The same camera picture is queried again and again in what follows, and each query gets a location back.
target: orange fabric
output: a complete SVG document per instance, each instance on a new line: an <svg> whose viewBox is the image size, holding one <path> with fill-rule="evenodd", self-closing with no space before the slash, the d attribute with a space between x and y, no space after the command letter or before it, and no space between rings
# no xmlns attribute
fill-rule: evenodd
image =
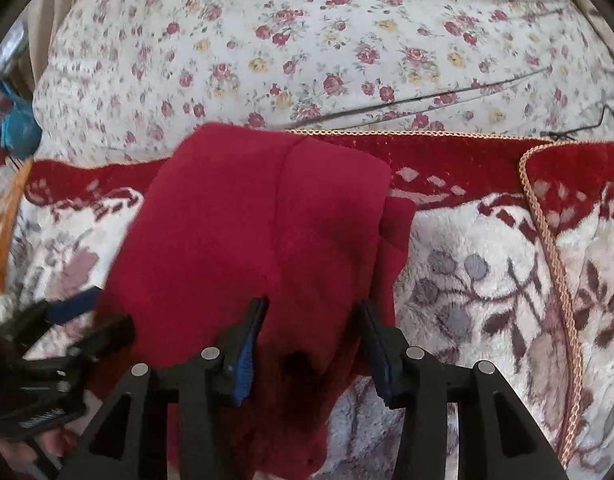
<svg viewBox="0 0 614 480"><path fill-rule="evenodd" d="M5 267L11 245L11 235L31 166L32 160L29 159L23 164L9 189L0 196L0 293L5 288Z"/></svg>

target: blanket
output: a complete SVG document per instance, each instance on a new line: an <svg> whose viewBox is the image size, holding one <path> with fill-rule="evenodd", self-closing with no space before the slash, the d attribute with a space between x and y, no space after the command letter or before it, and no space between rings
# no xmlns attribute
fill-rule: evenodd
<svg viewBox="0 0 614 480"><path fill-rule="evenodd" d="M418 207L393 291L407 339L450 363L492 360L569 477L602 478L614 461L614 143L319 138L386 161L391 193ZM22 303L104 285L161 165L82 170L37 161L8 273ZM83 326L55 328L30 357L59 354ZM455 478L450 415L447 478ZM403 416L384 407L368 378L355 380L329 417L327 459L314 478L389 478Z"/></svg>

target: floral sheet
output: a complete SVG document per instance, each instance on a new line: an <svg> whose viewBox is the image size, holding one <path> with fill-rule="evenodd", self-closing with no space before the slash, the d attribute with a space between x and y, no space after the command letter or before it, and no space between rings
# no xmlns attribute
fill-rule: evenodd
<svg viewBox="0 0 614 480"><path fill-rule="evenodd" d="M445 362L493 361L567 464L600 479L614 461L614 143L322 135L392 167L418 205L394 286L397 325ZM82 170L37 161L14 233L10 290L22 304L104 286L162 160ZM56 355L90 319L54 328ZM390 478L403 420L368 378L341 396L315 479ZM450 412L447 478L456 478Z"/></svg>
<svg viewBox="0 0 614 480"><path fill-rule="evenodd" d="M39 156L165 156L205 121L614 139L614 60L570 0L79 0Z"/></svg>

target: metal screw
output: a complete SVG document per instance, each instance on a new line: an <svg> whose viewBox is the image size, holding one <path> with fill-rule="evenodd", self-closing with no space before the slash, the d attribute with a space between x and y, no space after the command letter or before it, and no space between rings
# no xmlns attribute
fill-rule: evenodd
<svg viewBox="0 0 614 480"><path fill-rule="evenodd" d="M490 363L489 361L481 361L478 363L478 370L480 370L484 374L491 375L493 372L496 371L496 367L493 365L493 363Z"/></svg>
<svg viewBox="0 0 614 480"><path fill-rule="evenodd" d="M217 359L220 355L220 349L215 346L207 346L202 352L200 352L200 356L207 361L213 361Z"/></svg>
<svg viewBox="0 0 614 480"><path fill-rule="evenodd" d="M410 346L407 348L407 357L409 359L422 359L424 357L424 350L420 346Z"/></svg>
<svg viewBox="0 0 614 480"><path fill-rule="evenodd" d="M142 377L149 371L149 367L145 363L138 363L132 367L132 375L135 377Z"/></svg>

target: red cloth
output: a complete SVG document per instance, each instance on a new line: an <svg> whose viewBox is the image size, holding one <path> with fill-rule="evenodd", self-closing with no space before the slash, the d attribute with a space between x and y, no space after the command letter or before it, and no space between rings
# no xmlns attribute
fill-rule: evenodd
<svg viewBox="0 0 614 480"><path fill-rule="evenodd" d="M130 313L137 331L116 370L185 361L268 295L253 391L224 419L232 456L246 476L317 471L357 370L352 305L369 296L394 322L414 205L388 198L390 181L386 163L311 137L200 128L154 179L110 271L98 312ZM118 378L101 368L106 386Z"/></svg>

